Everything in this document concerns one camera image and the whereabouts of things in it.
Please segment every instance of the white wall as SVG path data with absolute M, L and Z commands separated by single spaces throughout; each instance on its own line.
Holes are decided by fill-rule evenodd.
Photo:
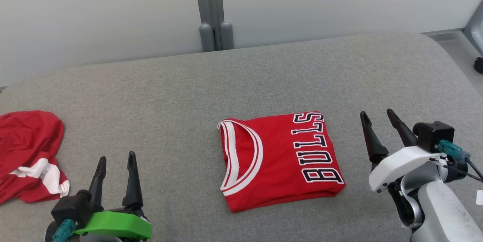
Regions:
M 481 0 L 223 0 L 235 48 L 397 30 L 462 28 Z
M 201 52 L 197 0 L 0 0 L 0 86 L 53 68 Z

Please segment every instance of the clothing tag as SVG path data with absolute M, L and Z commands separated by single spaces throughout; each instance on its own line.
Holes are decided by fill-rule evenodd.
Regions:
M 476 191 L 476 204 L 483 205 L 483 190 Z

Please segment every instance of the red jersey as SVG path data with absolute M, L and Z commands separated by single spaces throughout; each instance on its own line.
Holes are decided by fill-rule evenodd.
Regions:
M 221 191 L 233 212 L 333 197 L 345 187 L 320 112 L 226 119 L 218 128 L 226 163 Z

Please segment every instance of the teal connector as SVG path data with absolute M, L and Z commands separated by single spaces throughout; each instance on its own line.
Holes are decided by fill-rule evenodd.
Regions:
M 438 150 L 442 153 L 448 154 L 459 162 L 465 162 L 466 158 L 469 158 L 469 153 L 463 151 L 463 149 L 448 140 L 441 140 L 438 146 Z
M 55 232 L 54 236 L 52 237 L 53 242 L 66 242 L 67 239 L 72 235 L 72 232 L 75 229 L 74 220 L 66 219 L 60 227 Z

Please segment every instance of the black caster wheel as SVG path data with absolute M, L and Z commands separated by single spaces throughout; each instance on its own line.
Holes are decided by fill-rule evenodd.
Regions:
M 476 58 L 474 68 L 478 73 L 483 74 L 483 58 Z

